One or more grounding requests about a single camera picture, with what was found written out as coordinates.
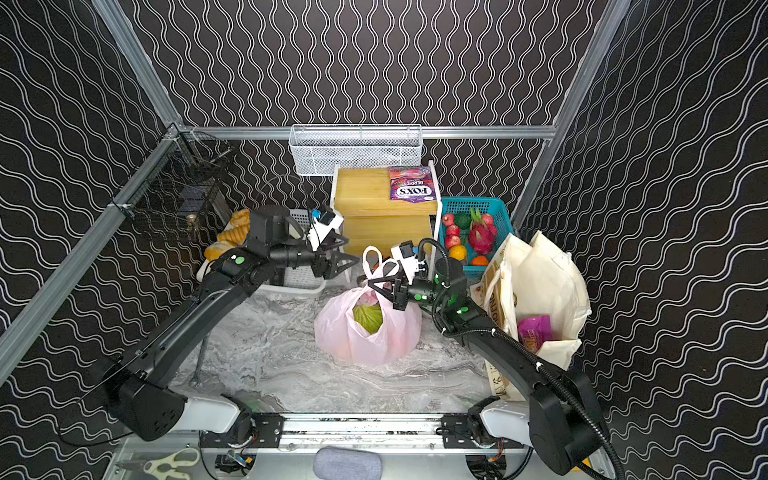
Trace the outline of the green cabbage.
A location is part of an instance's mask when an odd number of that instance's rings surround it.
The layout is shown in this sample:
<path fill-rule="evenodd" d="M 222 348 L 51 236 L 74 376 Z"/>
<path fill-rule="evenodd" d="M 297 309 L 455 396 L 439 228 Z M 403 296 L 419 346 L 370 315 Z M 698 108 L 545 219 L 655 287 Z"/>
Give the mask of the green cabbage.
<path fill-rule="evenodd" d="M 357 305 L 353 308 L 354 321 L 369 334 L 376 334 L 383 325 L 383 312 L 379 304 Z"/>

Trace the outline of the pink plastic grocery bag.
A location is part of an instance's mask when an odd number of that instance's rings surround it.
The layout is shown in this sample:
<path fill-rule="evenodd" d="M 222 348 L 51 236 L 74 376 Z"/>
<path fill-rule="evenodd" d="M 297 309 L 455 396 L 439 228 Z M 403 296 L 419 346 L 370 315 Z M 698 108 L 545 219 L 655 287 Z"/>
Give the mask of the pink plastic grocery bag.
<path fill-rule="evenodd" d="M 420 341 L 422 311 L 410 304 L 397 310 L 368 285 L 332 297 L 314 321 L 317 346 L 338 360 L 356 365 L 392 363 Z"/>

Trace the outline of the cream canvas tote bag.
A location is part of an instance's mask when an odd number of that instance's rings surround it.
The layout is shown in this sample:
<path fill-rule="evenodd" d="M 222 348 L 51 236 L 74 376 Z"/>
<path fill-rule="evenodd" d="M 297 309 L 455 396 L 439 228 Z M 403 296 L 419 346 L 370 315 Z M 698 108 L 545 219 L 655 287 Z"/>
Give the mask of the cream canvas tote bag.
<path fill-rule="evenodd" d="M 569 252 L 540 231 L 530 242 L 509 234 L 481 278 L 470 283 L 469 293 L 499 328 L 528 348 L 533 340 L 521 334 L 523 324 L 547 317 L 553 338 L 535 347 L 534 353 L 569 368 L 591 315 L 585 280 Z"/>

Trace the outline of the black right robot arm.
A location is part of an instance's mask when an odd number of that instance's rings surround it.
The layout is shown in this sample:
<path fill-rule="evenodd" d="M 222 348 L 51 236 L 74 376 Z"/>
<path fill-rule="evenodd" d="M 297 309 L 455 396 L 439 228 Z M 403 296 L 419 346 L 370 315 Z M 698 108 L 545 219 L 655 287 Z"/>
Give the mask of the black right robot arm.
<path fill-rule="evenodd" d="M 481 423 L 491 438 L 531 447 L 558 475 L 578 468 L 601 478 L 585 461 L 603 451 L 615 478 L 625 478 L 589 379 L 530 352 L 499 327 L 471 298 L 461 262 L 437 241 L 396 246 L 392 257 L 368 274 L 367 284 L 396 310 L 416 306 L 428 312 L 441 336 L 482 356 L 522 395 L 527 404 L 522 427 L 504 427 L 501 420 L 488 419 L 491 405 L 482 407 Z"/>

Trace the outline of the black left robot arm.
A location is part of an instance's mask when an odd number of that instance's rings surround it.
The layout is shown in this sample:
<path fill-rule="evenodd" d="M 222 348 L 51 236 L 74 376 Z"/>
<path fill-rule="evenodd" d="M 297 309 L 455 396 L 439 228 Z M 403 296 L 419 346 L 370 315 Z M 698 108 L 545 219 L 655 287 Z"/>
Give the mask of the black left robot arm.
<path fill-rule="evenodd" d="M 323 207 L 303 227 L 289 209 L 267 205 L 249 214 L 242 245 L 225 251 L 192 295 L 136 350 L 105 370 L 97 387 L 106 410 L 144 441 L 177 430 L 222 435 L 243 445 L 253 436 L 252 410 L 227 396 L 187 396 L 169 386 L 181 363 L 235 307 L 286 269 L 308 267 L 332 279 L 354 266 L 341 252 L 341 213 Z"/>

